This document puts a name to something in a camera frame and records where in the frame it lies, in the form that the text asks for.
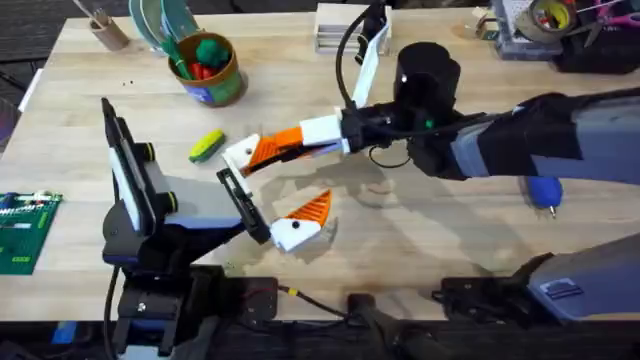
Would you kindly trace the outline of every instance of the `black cable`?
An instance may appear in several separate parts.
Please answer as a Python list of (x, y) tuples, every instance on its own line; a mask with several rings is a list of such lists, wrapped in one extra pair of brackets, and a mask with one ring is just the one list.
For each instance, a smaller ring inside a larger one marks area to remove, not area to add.
[[(278, 285), (278, 290), (286, 292), (287, 294), (290, 294), (291, 288), (288, 287), (288, 286)], [(328, 313), (331, 313), (331, 314), (333, 314), (333, 315), (335, 315), (335, 316), (337, 316), (339, 318), (347, 319), (349, 317), (346, 313), (343, 313), (340, 310), (336, 310), (336, 309), (334, 309), (332, 307), (329, 307), (329, 306), (327, 306), (327, 305), (325, 305), (325, 304), (323, 304), (323, 303), (321, 303), (321, 302), (309, 297), (308, 295), (306, 295), (305, 293), (303, 293), (300, 290), (295, 290), (295, 296), (297, 296), (300, 299), (308, 302), (309, 304), (311, 304), (311, 305), (313, 305), (313, 306), (315, 306), (315, 307), (317, 307), (319, 309), (322, 309), (322, 310), (324, 310), (324, 311), (326, 311)]]
[(349, 25), (344, 35), (342, 36), (342, 39), (340, 39), (340, 44), (338, 45), (338, 51), (336, 52), (336, 80), (338, 82), (338, 90), (340, 91), (340, 95), (342, 96), (342, 99), (345, 102), (346, 110), (351, 115), (353, 115), (353, 117), (356, 120), (358, 120), (364, 126), (367, 126), (367, 128), (369, 128), (370, 130), (375, 131), (379, 134), (393, 136), (393, 137), (400, 137), (400, 138), (412, 137), (412, 136), (438, 135), (440, 133), (450, 132), (450, 131), (457, 132), (458, 130), (469, 126), (471, 124), (470, 122), (461, 122), (458, 124), (443, 126), (437, 129), (429, 129), (429, 130), (422, 130), (422, 131), (398, 131), (398, 130), (392, 130), (392, 129), (381, 127), (371, 122), (369, 119), (361, 116), (360, 113), (358, 113), (358, 109), (354, 101), (351, 99), (351, 96), (349, 95), (349, 92), (347, 91), (344, 85), (344, 78), (342, 76), (342, 57), (344, 55), (344, 49), (347, 46), (347, 41), (349, 41), (349, 38), (351, 37), (355, 29), (358, 27), (358, 25), (360, 25), (362, 21), (364, 21), (368, 13), (371, 11), (371, 9), (373, 9), (374, 5), (370, 5), (367, 8), (367, 10), (365, 10), (362, 14), (358, 15), (358, 17), (351, 23), (351, 25)]
[(399, 167), (405, 166), (407, 165), (407, 163), (409, 161), (411, 161), (411, 157), (407, 157), (407, 160), (399, 163), (399, 164), (394, 164), (394, 165), (385, 165), (385, 164), (381, 164), (379, 162), (377, 162), (374, 158), (373, 158), (373, 150), (375, 149), (381, 149), (381, 147), (379, 147), (378, 145), (374, 145), (372, 147), (369, 148), (369, 160), (371, 160), (372, 163), (378, 165), (379, 167), (383, 168), (383, 169), (397, 169)]
[(113, 352), (111, 345), (111, 338), (109, 337), (109, 324), (111, 323), (111, 304), (113, 302), (113, 292), (116, 288), (116, 281), (118, 280), (118, 273), (120, 272), (119, 266), (113, 267), (111, 273), (111, 281), (109, 282), (109, 288), (107, 289), (107, 297), (104, 302), (104, 319), (102, 322), (102, 335), (104, 338), (104, 352), (107, 354), (107, 360), (118, 360), (118, 357)]
[[(326, 330), (328, 330), (330, 328), (335, 327), (338, 323), (339, 324), (346, 324), (346, 322), (344, 322), (344, 321), (338, 321), (338, 322), (332, 323), (330, 325), (320, 326), (319, 330), (325, 330), (326, 331)], [(282, 336), (284, 336), (284, 331), (281, 328), (278, 328), (278, 329), (269, 328), (269, 327), (257, 328), (257, 327), (254, 327), (252, 325), (245, 324), (245, 323), (243, 323), (241, 321), (237, 321), (235, 324), (238, 325), (239, 327), (247, 330), (247, 331), (250, 331), (250, 332), (253, 332), (253, 333), (256, 333), (256, 334), (269, 335), (269, 336), (274, 336), (274, 337), (282, 337)], [(300, 323), (294, 321), (293, 324), (290, 325), (290, 326), (296, 326), (297, 324), (300, 324)], [(304, 329), (304, 330), (295, 329), (295, 334), (302, 335), (302, 336), (326, 337), (326, 338), (330, 338), (330, 339), (333, 339), (333, 340), (339, 340), (339, 341), (343, 341), (343, 342), (346, 342), (346, 343), (352, 343), (352, 344), (358, 342), (357, 340), (351, 340), (351, 339), (347, 339), (347, 338), (343, 338), (343, 337), (333, 336), (333, 335), (331, 335), (329, 333), (323, 333), (323, 332), (319, 332), (319, 331), (309, 331), (309, 329)]]

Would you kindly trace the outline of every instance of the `wooden table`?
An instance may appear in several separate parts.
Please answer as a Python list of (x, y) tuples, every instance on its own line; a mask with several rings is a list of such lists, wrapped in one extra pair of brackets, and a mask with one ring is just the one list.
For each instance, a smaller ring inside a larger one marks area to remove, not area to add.
[[(462, 112), (503, 111), (549, 91), (580, 94), (640, 82), (638, 73), (567, 75), (546, 63), (500, 61), (488, 42), (452, 30), (469, 14), (395, 11), (392, 55), (381, 60), (370, 102), (391, 98), (395, 54), (416, 41), (444, 45), (462, 66)], [(0, 161), (2, 191), (50, 189), (66, 202), (33, 276), (0, 277), (0, 320), (101, 318), (111, 271), (101, 259), (101, 226), (113, 195), (100, 97), (110, 99), (138, 141), (154, 143), (166, 174), (210, 181), (220, 159), (201, 166), (187, 160), (191, 145), (208, 131), (223, 128), (230, 142), (237, 141), (330, 114), (341, 104), (333, 56), (313, 51), (314, 14), (197, 20), (232, 40), (249, 77), (248, 92), (231, 107), (212, 110), (189, 98), (130, 19), (117, 19), (134, 39), (119, 53), (102, 47), (86, 19), (67, 21)], [(347, 61), (349, 84), (357, 69)], [(381, 156), (392, 162), (405, 153), (400, 145)], [(276, 165), (250, 183), (269, 218), (333, 189), (333, 238), (282, 254), (241, 235), (201, 262), (224, 264), (233, 275), (276, 276), (334, 306), (350, 292), (375, 292), (384, 310), (406, 318), (442, 318), (440, 306), (421, 295), (445, 276), (510, 274), (536, 254), (572, 252), (640, 231), (640, 187), (613, 183), (563, 180), (565, 200), (555, 221), (525, 204), (516, 178), (441, 181), (413, 165), (380, 169), (360, 155), (340, 163), (328, 156)], [(299, 299), (281, 300), (282, 319), (328, 317)]]

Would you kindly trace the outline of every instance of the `black cylinder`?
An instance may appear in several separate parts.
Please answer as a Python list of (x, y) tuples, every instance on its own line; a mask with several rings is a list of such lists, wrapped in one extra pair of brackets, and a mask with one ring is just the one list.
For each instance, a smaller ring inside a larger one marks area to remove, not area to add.
[(418, 105), (425, 99), (438, 99), (453, 107), (460, 78), (460, 65), (444, 47), (418, 42), (404, 47), (398, 54), (394, 100)]
[(138, 159), (144, 162), (156, 161), (156, 151), (151, 143), (135, 143), (133, 146)]
[(164, 215), (173, 214), (178, 211), (178, 198), (173, 191), (156, 194), (156, 201), (160, 211)]

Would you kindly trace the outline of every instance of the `pink scissors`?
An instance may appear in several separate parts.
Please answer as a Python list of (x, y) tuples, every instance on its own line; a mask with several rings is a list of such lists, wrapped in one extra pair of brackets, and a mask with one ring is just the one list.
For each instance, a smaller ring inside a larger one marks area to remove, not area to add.
[[(601, 0), (595, 0), (595, 6), (602, 5)], [(640, 27), (640, 12), (635, 12), (622, 16), (612, 16), (609, 14), (611, 11), (611, 5), (607, 5), (597, 8), (598, 15), (596, 21), (591, 24), (581, 26), (576, 30), (573, 30), (568, 35), (575, 35), (581, 32), (590, 31), (589, 36), (587, 36), (587, 40), (584, 42), (584, 47), (588, 47), (598, 38), (600, 32), (605, 26), (608, 25), (626, 25), (633, 27)]]

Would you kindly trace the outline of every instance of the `yellow sponge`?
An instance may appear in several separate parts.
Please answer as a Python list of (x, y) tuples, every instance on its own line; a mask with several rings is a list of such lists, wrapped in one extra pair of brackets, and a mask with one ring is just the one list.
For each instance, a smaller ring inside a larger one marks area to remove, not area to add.
[(189, 154), (189, 161), (192, 163), (201, 163), (207, 161), (211, 155), (213, 155), (225, 142), (225, 136), (222, 130), (214, 130), (198, 142), (191, 148)]

